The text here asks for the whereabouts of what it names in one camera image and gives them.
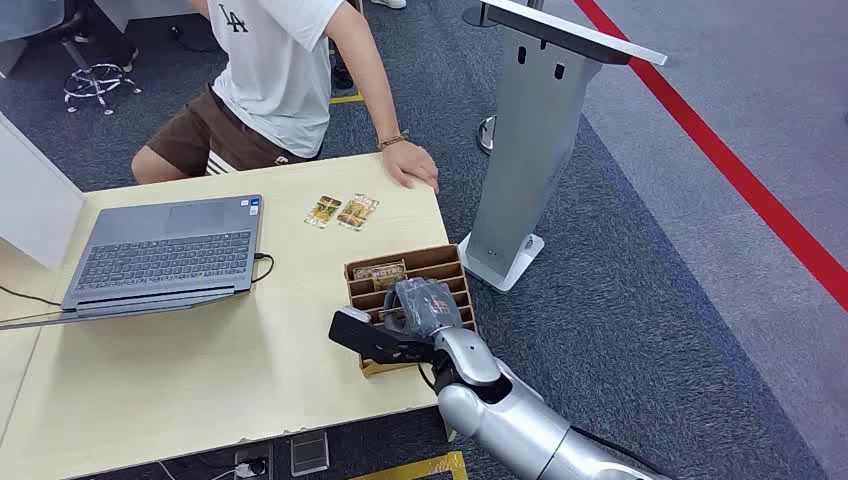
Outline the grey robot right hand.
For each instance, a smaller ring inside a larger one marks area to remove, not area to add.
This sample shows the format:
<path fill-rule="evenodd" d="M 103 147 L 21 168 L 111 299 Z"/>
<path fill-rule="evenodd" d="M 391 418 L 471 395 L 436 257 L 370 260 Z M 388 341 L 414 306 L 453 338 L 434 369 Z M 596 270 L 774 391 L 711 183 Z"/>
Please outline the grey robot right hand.
<path fill-rule="evenodd" d="M 450 289 L 423 277 L 398 280 L 388 287 L 384 326 L 394 332 L 427 338 L 439 330 L 461 327 L 462 318 Z"/>

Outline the person's left hand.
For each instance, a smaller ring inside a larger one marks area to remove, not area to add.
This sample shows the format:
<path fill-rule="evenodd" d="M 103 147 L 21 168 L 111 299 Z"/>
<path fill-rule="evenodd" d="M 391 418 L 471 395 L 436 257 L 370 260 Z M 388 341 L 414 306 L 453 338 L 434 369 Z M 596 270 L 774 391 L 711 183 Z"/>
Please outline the person's left hand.
<path fill-rule="evenodd" d="M 385 170 L 398 184 L 413 188 L 416 181 L 420 181 L 439 192 L 438 168 L 425 149 L 399 140 L 383 147 L 381 153 Z"/>

